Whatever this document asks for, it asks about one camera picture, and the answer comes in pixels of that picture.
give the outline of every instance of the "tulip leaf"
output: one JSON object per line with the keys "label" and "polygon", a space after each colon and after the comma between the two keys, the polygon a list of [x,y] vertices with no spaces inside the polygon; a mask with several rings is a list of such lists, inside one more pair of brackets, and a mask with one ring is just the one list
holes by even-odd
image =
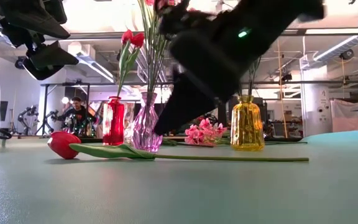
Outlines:
{"label": "tulip leaf", "polygon": [[155,154],[133,149],[132,147],[125,144],[119,146],[92,146],[87,144],[70,144],[70,148],[74,151],[82,152],[90,156],[108,159],[122,157],[126,157],[129,159],[155,159]]}

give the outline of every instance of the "ceiling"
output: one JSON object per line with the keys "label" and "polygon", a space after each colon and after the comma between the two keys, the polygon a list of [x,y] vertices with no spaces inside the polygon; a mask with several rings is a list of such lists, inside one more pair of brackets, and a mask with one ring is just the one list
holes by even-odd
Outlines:
{"label": "ceiling", "polygon": [[[214,0],[192,0],[191,6],[203,11],[214,11],[218,1]],[[235,1],[225,1],[227,5],[234,6]],[[65,28],[71,33],[87,33],[93,32],[122,32],[126,29],[141,30],[141,17],[137,9],[137,0],[115,0],[96,2],[94,0],[64,0],[65,10],[68,17],[68,22]],[[337,27],[358,27],[358,0],[354,5],[348,5],[345,0],[325,0],[327,17],[322,21],[309,22],[300,24],[295,21],[291,24],[292,29],[307,29],[307,28],[337,28]],[[277,68],[290,63],[285,67],[283,72],[291,72],[294,76],[299,73],[299,58],[303,56],[303,52],[313,55],[316,52],[324,52],[331,47],[337,45],[349,36],[307,36],[303,37],[280,37],[263,55],[260,67],[257,71],[258,81],[278,80]],[[81,44],[90,44],[96,51],[96,61],[106,68],[113,75],[117,73],[117,53],[121,48],[120,39],[105,39],[105,40],[84,40]],[[64,46],[70,41],[61,42]],[[339,57],[331,58],[328,63],[328,77],[329,80],[358,80],[358,45],[353,47],[354,58],[345,61],[342,66]],[[7,45],[1,44],[1,54],[6,54],[11,57],[24,55],[25,49],[19,48],[14,50]],[[166,59],[166,67],[174,61],[172,58]],[[86,65],[78,65],[75,68],[70,68],[73,72],[70,73],[69,79],[82,79],[88,82],[107,82],[98,72],[89,68]],[[166,73],[167,80],[172,78],[170,73]],[[140,82],[137,77],[137,67],[129,77],[131,82]],[[340,88],[341,84],[331,85],[331,88]],[[278,88],[278,85],[259,85],[257,88]],[[358,93],[358,85],[349,87],[354,93]],[[98,88],[98,91],[110,91],[110,88]]]}

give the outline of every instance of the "flower stem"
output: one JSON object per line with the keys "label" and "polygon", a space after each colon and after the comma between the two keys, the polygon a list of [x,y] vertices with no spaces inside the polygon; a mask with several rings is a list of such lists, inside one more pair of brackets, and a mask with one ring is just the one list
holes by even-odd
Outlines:
{"label": "flower stem", "polygon": [[214,156],[171,156],[156,154],[155,158],[183,159],[198,161],[249,161],[249,162],[309,162],[309,158],[268,158],[268,157],[214,157]]}

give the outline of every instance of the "person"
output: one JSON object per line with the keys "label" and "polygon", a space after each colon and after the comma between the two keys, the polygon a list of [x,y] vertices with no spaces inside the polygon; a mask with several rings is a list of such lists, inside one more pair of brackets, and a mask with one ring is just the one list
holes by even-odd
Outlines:
{"label": "person", "polygon": [[67,117],[70,115],[74,115],[76,119],[77,124],[81,124],[85,121],[85,116],[88,113],[88,118],[91,119],[92,122],[94,122],[96,119],[92,114],[90,114],[88,111],[86,111],[86,108],[81,105],[82,100],[80,97],[74,97],[71,99],[71,105],[72,108],[64,112],[62,115],[58,116],[59,121],[64,121]]}

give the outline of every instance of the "table surface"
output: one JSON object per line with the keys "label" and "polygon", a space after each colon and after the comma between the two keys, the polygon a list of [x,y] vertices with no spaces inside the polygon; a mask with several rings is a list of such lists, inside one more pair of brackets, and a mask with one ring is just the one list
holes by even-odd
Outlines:
{"label": "table surface", "polygon": [[358,223],[358,131],[267,146],[160,153],[309,163],[60,159],[45,139],[0,142],[0,224]]}

